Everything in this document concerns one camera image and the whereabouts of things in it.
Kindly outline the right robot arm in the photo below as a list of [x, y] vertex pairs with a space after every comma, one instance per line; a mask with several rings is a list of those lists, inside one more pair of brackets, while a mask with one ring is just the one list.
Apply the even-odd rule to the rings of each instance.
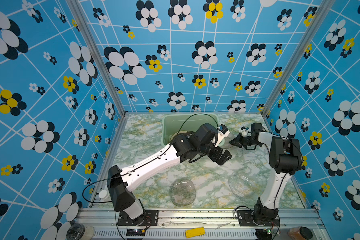
[[269, 150], [271, 173], [263, 194], [258, 198], [252, 212], [253, 221], [259, 225], [275, 222], [279, 213], [279, 202], [287, 182], [302, 169], [303, 155], [297, 139], [277, 136], [254, 123], [230, 141], [232, 146], [249, 150], [251, 146], [265, 145]]

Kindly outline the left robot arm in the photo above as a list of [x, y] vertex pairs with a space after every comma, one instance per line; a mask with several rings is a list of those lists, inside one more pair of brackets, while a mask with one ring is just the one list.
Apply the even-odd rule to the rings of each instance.
[[125, 212], [131, 220], [145, 217], [145, 209], [133, 191], [154, 175], [184, 161], [189, 163], [207, 156], [218, 165], [232, 158], [220, 147], [230, 134], [227, 126], [214, 127], [205, 123], [195, 132], [176, 135], [172, 141], [150, 157], [129, 167], [112, 166], [108, 171], [107, 188], [115, 212]]

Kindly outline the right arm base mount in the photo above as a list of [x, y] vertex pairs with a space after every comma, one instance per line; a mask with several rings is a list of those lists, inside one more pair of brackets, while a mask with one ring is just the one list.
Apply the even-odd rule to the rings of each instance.
[[265, 217], [255, 217], [254, 211], [251, 210], [236, 210], [234, 213], [238, 219], [241, 227], [278, 227], [280, 225], [280, 218], [276, 216], [274, 219]]

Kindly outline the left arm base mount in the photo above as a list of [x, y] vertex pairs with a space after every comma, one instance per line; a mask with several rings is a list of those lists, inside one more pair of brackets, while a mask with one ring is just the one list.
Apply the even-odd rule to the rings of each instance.
[[131, 219], [125, 211], [121, 211], [119, 217], [116, 218], [118, 226], [157, 226], [158, 222], [158, 210], [145, 210], [144, 214]]

